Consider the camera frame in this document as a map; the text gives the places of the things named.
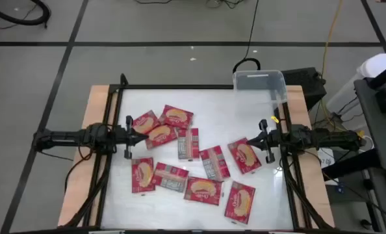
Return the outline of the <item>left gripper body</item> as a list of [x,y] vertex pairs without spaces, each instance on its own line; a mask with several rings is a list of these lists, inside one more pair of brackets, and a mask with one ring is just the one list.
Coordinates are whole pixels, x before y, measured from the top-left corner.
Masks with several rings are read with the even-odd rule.
[[114,145],[125,145],[124,158],[132,159],[131,147],[135,145],[136,134],[133,133],[133,118],[131,116],[125,117],[125,126],[117,125],[114,128]]

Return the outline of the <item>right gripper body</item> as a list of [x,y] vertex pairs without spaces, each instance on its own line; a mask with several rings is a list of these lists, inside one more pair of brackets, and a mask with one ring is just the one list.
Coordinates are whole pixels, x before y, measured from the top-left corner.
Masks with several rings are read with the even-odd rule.
[[261,130],[261,150],[266,152],[266,163],[271,164],[275,161],[274,153],[272,152],[272,148],[278,147],[279,145],[279,137],[277,132],[274,133],[268,132],[268,123],[265,119],[262,119],[259,122],[259,128]]

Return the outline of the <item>clear plastic bin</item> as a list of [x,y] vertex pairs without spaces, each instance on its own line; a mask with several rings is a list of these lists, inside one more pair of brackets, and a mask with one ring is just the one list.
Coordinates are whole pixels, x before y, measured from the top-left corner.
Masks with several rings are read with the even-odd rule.
[[288,100],[285,78],[278,70],[236,71],[233,89],[234,108],[241,114],[272,112]]

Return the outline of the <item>white paper sheet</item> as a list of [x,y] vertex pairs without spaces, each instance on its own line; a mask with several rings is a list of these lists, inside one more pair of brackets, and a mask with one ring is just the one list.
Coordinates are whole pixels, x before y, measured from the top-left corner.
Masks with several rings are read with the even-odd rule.
[[332,164],[335,163],[335,158],[334,158],[332,149],[320,148],[318,150],[317,155],[318,155],[318,158],[320,159],[322,168],[325,168],[327,166],[331,166]]

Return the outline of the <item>black desk support beam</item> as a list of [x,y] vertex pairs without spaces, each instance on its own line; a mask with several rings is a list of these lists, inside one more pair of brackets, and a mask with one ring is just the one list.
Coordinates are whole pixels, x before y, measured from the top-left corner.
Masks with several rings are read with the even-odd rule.
[[370,149],[349,159],[335,162],[323,168],[322,173],[324,181],[329,181],[368,168],[379,168],[380,166],[378,151],[376,149]]

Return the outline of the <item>grey desk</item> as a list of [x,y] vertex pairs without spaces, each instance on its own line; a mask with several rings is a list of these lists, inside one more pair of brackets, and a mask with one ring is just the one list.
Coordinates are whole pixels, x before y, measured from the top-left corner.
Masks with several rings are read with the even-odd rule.
[[378,152],[381,167],[386,170],[386,113],[381,112],[376,100],[376,92],[369,88],[365,80],[356,80],[354,86]]

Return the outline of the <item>white plastic container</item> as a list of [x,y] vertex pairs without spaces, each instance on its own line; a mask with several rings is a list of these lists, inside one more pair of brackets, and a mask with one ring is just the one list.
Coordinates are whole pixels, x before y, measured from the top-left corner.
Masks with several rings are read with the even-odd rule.
[[332,114],[331,122],[341,124],[345,129],[356,130],[367,125],[354,82],[365,77],[375,78],[386,69],[386,53],[375,55],[364,61],[345,82],[344,86],[327,102],[327,109]]

